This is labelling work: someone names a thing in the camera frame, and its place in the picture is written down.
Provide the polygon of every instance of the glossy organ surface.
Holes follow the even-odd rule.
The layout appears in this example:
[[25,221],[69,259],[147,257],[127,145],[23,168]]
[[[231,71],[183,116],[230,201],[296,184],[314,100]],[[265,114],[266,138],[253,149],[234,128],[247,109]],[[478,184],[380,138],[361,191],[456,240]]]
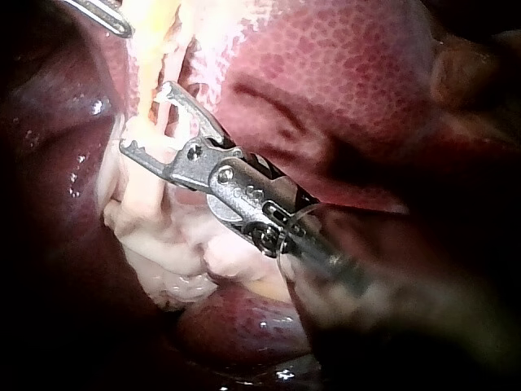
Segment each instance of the glossy organ surface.
[[[502,128],[493,116],[478,121],[466,111],[448,112],[433,103],[431,68],[439,47],[419,3],[256,4],[255,18],[247,7],[238,8],[247,9],[245,20],[224,14],[226,23],[218,24],[213,17],[218,12],[207,16],[213,23],[203,26],[231,27],[219,30],[225,34],[203,34],[199,46],[187,48],[181,70],[181,82],[199,92],[239,143],[273,160],[324,200],[369,209],[451,212],[467,219],[479,210],[502,222],[510,200],[519,195],[513,180],[518,147],[510,134],[497,131]],[[160,378],[174,371],[180,384],[186,383],[197,370],[187,371],[179,353],[157,336],[161,315],[95,208],[95,180],[114,118],[128,107],[127,50],[85,22],[78,36],[77,24],[49,7],[39,3],[33,9],[45,11],[24,17],[22,23],[33,29],[20,37],[9,63],[1,116],[2,141],[16,158],[20,185],[15,189],[20,196],[11,202],[24,202],[23,214],[12,223],[24,221],[24,237],[40,244],[34,254],[20,258],[46,271],[45,278],[33,283],[29,276],[28,281],[51,291],[41,301],[47,294],[56,299],[52,312],[66,314],[59,327],[44,323],[42,334],[58,339],[63,334],[67,337],[61,340],[79,351],[105,350],[109,340],[109,349],[118,352],[126,340],[137,341],[135,356],[119,352],[108,361],[116,365],[135,358],[147,368],[145,374]],[[70,38],[63,42],[64,36]],[[201,64],[206,72],[197,72]],[[493,103],[490,112],[501,108],[502,102]],[[462,243],[478,241],[476,254],[480,247],[493,253],[487,244],[499,233],[477,231],[477,236],[468,231]],[[46,352],[49,346],[40,336],[31,338]],[[85,336],[101,337],[89,347]],[[164,360],[144,365],[150,356]],[[140,377],[137,368],[120,370]],[[107,370],[90,379],[119,379],[117,373]],[[209,383],[194,381],[219,383],[208,376]]]

